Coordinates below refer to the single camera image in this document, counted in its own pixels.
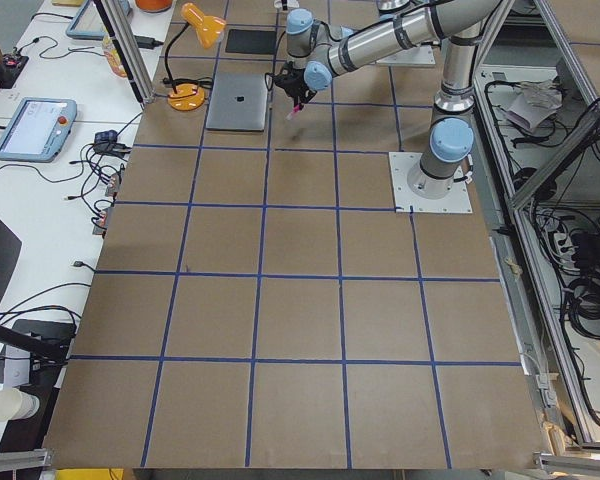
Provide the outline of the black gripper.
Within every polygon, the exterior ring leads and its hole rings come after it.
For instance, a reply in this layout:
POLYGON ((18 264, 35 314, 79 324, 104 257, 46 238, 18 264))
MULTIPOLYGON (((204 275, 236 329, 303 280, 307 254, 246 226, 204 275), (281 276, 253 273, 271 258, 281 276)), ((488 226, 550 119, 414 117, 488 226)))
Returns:
POLYGON ((274 86, 281 88, 296 103, 297 109, 303 109, 305 103, 314 98, 314 91, 304 80, 304 70, 296 68, 292 62, 285 62, 278 72, 267 72, 265 85, 268 90, 274 86))

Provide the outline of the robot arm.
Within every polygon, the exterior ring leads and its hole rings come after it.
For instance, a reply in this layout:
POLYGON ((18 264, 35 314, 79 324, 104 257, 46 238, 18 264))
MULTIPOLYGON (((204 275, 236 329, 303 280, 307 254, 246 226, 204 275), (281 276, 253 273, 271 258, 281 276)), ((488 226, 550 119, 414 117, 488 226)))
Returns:
POLYGON ((411 86, 433 96, 431 125, 416 137, 419 159, 391 190, 438 201, 448 196, 455 173, 470 155, 474 132, 469 117, 475 103, 474 70, 485 34, 505 7, 503 1, 379 2, 379 20, 359 30, 315 18, 303 8, 289 11, 284 35, 286 61, 272 82, 300 112, 335 79, 373 66, 403 67, 405 56, 429 43, 443 47, 440 84, 430 75, 412 75, 411 86))

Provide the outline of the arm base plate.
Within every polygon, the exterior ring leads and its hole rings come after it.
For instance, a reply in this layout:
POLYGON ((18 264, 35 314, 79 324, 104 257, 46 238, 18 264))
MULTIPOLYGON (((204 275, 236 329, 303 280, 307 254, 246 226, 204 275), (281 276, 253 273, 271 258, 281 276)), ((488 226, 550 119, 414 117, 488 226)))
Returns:
POLYGON ((376 64, 410 68, 432 68, 436 65, 436 61, 432 47, 421 45, 381 58, 376 61, 376 64))
POLYGON ((471 176, 460 165, 454 176, 437 180, 421 169, 419 152, 389 152, 394 210, 404 213, 472 214, 471 176))

